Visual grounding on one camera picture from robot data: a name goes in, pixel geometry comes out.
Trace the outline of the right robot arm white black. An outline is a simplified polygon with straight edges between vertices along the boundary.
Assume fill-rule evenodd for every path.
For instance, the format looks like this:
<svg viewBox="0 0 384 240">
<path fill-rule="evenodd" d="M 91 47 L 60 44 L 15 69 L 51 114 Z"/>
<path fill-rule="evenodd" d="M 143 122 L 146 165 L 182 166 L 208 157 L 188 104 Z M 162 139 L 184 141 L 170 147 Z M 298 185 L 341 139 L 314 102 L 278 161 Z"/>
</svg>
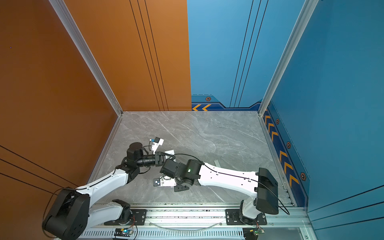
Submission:
<svg viewBox="0 0 384 240">
<path fill-rule="evenodd" d="M 240 203 L 236 223 L 262 226 L 267 224 L 266 215 L 278 215 L 280 209 L 290 214 L 278 197 L 277 180 L 265 168 L 259 168 L 257 172 L 239 172 L 215 167 L 197 159 L 191 159 L 187 164 L 168 159 L 160 173 L 175 180 L 177 186 L 182 188 L 198 183 L 247 195 L 248 198 Z"/>
</svg>

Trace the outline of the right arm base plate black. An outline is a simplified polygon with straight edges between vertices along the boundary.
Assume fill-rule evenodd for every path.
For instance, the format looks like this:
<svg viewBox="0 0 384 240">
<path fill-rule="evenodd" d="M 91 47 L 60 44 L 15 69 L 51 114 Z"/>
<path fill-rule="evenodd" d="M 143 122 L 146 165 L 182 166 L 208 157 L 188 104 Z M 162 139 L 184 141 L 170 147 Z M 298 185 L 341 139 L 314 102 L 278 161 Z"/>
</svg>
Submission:
<svg viewBox="0 0 384 240">
<path fill-rule="evenodd" d="M 267 218 L 264 213 L 259 213 L 255 219 L 244 217 L 240 213 L 240 209 L 226 209 L 226 223 L 229 226 L 234 225 L 250 225 L 250 226 L 265 226 Z"/>
</svg>

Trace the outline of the white remote control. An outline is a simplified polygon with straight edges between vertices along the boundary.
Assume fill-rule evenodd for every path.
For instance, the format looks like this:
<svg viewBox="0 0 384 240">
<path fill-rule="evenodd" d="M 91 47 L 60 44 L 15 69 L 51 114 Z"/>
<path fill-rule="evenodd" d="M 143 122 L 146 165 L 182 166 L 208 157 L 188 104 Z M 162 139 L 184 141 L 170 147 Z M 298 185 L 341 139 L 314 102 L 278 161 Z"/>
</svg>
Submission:
<svg viewBox="0 0 384 240">
<path fill-rule="evenodd" d="M 166 159 L 169 159 L 173 157 L 173 155 L 175 154 L 175 151 L 174 150 L 165 151 L 165 154 L 166 154 Z"/>
</svg>

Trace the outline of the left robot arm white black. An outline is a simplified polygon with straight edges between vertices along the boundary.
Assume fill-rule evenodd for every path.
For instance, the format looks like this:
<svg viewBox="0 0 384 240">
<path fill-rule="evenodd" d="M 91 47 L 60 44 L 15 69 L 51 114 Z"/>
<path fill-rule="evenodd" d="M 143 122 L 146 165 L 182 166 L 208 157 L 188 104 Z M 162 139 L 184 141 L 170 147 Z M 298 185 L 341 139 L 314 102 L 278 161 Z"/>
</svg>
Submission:
<svg viewBox="0 0 384 240">
<path fill-rule="evenodd" d="M 49 238 L 76 240 L 85 230 L 106 222 L 130 224 L 133 214 L 129 203 L 117 199 L 97 206 L 96 202 L 132 182 L 141 174 L 142 167 L 160 167 L 175 154 L 173 150 L 158 152 L 155 144 L 151 150 L 153 153 L 149 154 L 141 143 L 132 143 L 111 173 L 76 189 L 58 190 L 52 206 L 44 212 L 43 233 Z"/>
</svg>

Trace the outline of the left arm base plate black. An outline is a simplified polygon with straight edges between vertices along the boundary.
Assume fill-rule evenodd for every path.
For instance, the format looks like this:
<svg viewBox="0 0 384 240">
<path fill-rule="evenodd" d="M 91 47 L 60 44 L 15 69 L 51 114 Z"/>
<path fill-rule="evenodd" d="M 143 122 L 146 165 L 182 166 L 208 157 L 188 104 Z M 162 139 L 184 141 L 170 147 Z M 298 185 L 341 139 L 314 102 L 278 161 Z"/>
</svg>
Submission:
<svg viewBox="0 0 384 240">
<path fill-rule="evenodd" d="M 114 221 L 108 221 L 103 223 L 104 226 L 143 226 L 147 217 L 146 209 L 133 209 L 127 220 L 118 219 Z"/>
</svg>

